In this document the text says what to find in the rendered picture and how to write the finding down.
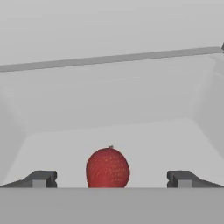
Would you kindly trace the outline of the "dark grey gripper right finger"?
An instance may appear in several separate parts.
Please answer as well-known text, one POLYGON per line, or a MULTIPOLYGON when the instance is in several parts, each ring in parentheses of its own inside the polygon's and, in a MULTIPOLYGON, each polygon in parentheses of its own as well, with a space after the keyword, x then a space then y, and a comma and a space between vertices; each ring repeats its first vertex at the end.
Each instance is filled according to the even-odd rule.
POLYGON ((219 185, 204 179, 199 178, 191 171, 168 171, 167 172, 167 187, 168 188, 199 188, 199 187, 220 187, 224 188, 224 185, 219 185))

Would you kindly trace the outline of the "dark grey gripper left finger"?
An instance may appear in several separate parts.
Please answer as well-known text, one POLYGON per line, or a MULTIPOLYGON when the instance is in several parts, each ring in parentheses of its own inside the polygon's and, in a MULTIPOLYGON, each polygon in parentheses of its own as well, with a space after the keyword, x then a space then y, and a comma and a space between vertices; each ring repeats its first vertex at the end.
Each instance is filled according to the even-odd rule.
POLYGON ((56 171, 33 171, 27 177, 0 185, 0 188, 24 187, 24 188, 56 188, 56 171))

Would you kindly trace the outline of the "red strawberry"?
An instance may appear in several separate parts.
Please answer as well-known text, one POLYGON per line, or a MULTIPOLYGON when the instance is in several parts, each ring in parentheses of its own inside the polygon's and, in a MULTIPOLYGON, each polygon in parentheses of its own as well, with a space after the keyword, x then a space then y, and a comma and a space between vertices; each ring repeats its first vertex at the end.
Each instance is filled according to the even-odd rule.
POLYGON ((110 145, 90 156, 86 177, 89 188, 124 188, 130 179, 130 166, 125 156, 110 145))

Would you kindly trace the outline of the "white fridge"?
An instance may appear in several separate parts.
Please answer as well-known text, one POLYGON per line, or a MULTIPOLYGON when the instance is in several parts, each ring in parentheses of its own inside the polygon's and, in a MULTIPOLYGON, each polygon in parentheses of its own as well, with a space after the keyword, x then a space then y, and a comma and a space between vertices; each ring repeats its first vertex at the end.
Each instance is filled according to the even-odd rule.
MULTIPOLYGON (((223 43, 224 0, 0 0, 0 66, 223 43)), ((132 187, 224 185, 224 53, 0 73, 0 185, 55 170, 83 187, 110 145, 132 187)))

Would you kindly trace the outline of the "grey fridge shelf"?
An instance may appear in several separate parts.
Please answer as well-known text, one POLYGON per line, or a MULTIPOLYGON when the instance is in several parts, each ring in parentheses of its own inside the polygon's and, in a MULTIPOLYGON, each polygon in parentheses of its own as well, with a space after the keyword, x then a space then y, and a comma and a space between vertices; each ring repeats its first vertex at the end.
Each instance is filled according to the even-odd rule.
POLYGON ((76 67, 85 65, 107 64, 137 60, 158 60, 165 58, 197 56, 206 54, 224 53, 224 44, 221 47, 202 47, 192 49, 171 50, 162 52, 142 52, 133 54, 111 55, 101 57, 91 57, 83 59, 63 59, 52 61, 40 61, 22 64, 1 65, 0 73, 30 71, 57 67, 76 67))

